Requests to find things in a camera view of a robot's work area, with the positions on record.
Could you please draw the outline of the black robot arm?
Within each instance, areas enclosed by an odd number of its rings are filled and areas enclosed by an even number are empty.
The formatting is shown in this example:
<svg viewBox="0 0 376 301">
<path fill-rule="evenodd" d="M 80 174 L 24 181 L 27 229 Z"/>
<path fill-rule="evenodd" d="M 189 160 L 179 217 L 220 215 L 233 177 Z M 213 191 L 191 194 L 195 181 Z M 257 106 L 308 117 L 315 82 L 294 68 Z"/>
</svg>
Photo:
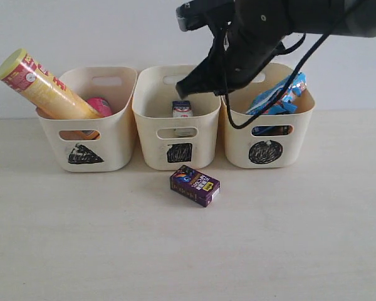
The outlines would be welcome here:
<svg viewBox="0 0 376 301">
<path fill-rule="evenodd" d="M 376 37 L 376 1 L 189 1 L 176 9 L 179 28 L 213 34 L 208 55 L 175 88 L 181 99 L 246 87 L 293 33 Z"/>
</svg>

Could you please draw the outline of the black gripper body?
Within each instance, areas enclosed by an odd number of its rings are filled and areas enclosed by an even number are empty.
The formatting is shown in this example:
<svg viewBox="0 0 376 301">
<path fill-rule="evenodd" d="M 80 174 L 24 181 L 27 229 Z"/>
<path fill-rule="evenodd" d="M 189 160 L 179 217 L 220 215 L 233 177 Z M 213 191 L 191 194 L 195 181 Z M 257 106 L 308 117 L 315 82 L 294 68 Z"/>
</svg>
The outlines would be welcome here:
<svg viewBox="0 0 376 301">
<path fill-rule="evenodd" d="M 232 22 L 213 21 L 216 31 L 206 68 L 220 96 L 248 85 L 288 34 L 288 1 L 234 1 Z"/>
</svg>

